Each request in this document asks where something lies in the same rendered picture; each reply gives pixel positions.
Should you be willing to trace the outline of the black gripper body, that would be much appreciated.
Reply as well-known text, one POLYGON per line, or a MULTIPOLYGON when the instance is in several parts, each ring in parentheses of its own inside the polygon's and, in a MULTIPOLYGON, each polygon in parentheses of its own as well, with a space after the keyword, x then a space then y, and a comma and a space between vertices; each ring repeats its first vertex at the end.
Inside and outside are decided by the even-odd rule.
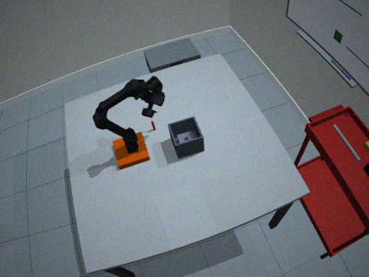
POLYGON ((153 95, 154 95, 154 93, 156 93, 156 92, 160 92, 161 91, 161 89, 162 89, 162 85, 158 88, 158 89, 156 89, 154 92, 151 92, 151 97, 150 97, 150 99, 148 99, 147 101, 144 101, 145 103, 149 103, 149 105, 148 105, 148 108, 143 108, 143 110, 142 110, 142 115, 143 116, 147 116, 147 117, 153 117, 153 114, 154 114, 154 111, 152 110, 152 106, 153 106, 153 104, 151 104, 150 103, 150 101, 152 101, 152 99, 153 99, 153 95))

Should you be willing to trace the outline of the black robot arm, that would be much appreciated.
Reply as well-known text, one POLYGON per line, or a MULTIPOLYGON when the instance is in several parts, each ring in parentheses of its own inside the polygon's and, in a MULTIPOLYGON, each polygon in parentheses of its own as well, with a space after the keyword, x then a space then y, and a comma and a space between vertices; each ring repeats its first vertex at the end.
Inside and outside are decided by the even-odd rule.
MULTIPOLYGON (((108 109, 114 107, 116 104, 120 103, 128 97, 134 97, 135 101, 138 98, 147 101, 151 97, 151 92, 154 92, 161 85, 163 85, 163 83, 155 76, 152 76, 147 82, 145 82, 144 80, 132 79, 125 85, 122 90, 110 96, 110 98, 106 99, 105 101, 99 103, 98 108, 96 109, 92 117, 95 123, 95 127, 101 130, 107 129, 114 134, 123 137, 122 139, 125 143, 128 154, 138 152, 138 139, 134 130, 131 128, 124 129, 116 123, 108 120, 107 111, 108 109)), ((150 101, 150 103, 162 106, 165 98, 164 93, 154 93, 153 96, 154 97, 150 101)))

